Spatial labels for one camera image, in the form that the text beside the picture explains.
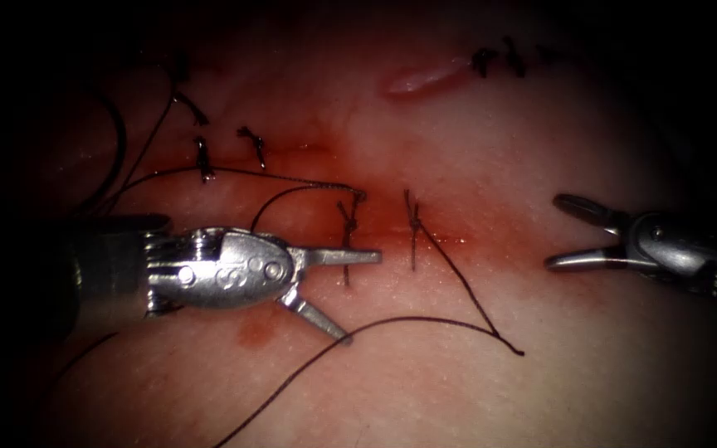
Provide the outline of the left arm needle driver jaw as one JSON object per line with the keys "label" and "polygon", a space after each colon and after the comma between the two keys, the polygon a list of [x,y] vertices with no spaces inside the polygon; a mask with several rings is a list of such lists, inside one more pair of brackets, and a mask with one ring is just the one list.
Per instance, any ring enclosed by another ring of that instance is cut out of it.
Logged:
{"label": "left arm needle driver jaw", "polygon": [[301,295],[298,283],[293,283],[276,301],[334,341],[344,346],[349,346],[353,342],[353,338],[345,329]]}
{"label": "left arm needle driver jaw", "polygon": [[333,247],[301,247],[300,269],[307,270],[318,265],[379,264],[382,252]]}

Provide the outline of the left arm needle driver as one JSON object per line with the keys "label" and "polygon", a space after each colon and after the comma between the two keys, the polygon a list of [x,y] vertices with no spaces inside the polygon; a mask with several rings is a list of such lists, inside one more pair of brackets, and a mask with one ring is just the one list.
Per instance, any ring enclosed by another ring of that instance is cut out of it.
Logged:
{"label": "left arm needle driver", "polygon": [[150,316],[182,307],[250,307],[279,299],[300,281],[288,244],[271,234],[212,226],[153,232],[144,243]]}

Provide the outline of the right arm needle driver jaw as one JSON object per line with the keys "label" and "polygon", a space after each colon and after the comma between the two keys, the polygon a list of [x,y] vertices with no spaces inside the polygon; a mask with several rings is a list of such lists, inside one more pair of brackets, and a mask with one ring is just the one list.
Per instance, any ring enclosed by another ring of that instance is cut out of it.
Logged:
{"label": "right arm needle driver jaw", "polygon": [[566,252],[544,260],[544,267],[554,272],[624,269],[628,265],[629,258],[620,246]]}
{"label": "right arm needle driver jaw", "polygon": [[619,236],[627,226],[625,212],[613,210],[585,197],[560,193],[554,197],[553,204],[560,211],[592,226],[601,227],[614,236]]}

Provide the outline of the right arm needle driver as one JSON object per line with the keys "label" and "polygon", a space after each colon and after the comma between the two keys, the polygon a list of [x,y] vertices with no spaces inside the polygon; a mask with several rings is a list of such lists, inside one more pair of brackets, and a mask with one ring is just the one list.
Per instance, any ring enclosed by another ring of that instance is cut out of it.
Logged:
{"label": "right arm needle driver", "polygon": [[622,242],[630,266],[697,294],[717,294],[717,236],[667,212],[633,218]]}

